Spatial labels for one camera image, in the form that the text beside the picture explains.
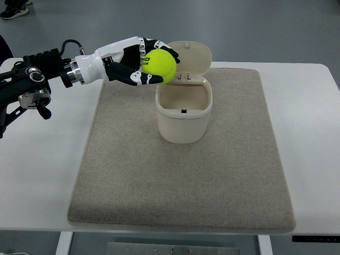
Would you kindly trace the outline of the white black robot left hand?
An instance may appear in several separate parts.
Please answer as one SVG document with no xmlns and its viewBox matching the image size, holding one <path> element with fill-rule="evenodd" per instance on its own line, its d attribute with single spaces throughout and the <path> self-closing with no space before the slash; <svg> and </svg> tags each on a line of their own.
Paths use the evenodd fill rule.
<svg viewBox="0 0 340 255">
<path fill-rule="evenodd" d="M 164 78 L 160 75 L 146 74 L 140 70 L 146 55 L 156 49 L 164 50 L 175 63 L 180 63 L 178 53 L 166 43 L 136 36 L 100 47 L 91 55 L 76 56 L 69 63 L 69 77 L 83 84 L 99 79 L 117 80 L 132 86 L 161 84 Z"/>
</svg>

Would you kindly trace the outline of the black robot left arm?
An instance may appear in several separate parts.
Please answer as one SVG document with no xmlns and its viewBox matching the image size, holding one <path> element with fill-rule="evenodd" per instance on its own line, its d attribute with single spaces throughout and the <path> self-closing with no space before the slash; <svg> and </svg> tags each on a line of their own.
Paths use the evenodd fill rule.
<svg viewBox="0 0 340 255">
<path fill-rule="evenodd" d="M 57 48 L 36 55 L 24 56 L 13 64 L 10 71 L 1 73 L 1 137 L 6 128 L 29 109 L 35 109 L 47 120 L 52 113 L 47 108 L 51 102 L 49 80 L 60 77 L 65 87 L 83 82 L 74 59 L 63 58 L 65 46 L 75 43 L 84 55 L 82 45 L 74 39 L 63 42 Z"/>
</svg>

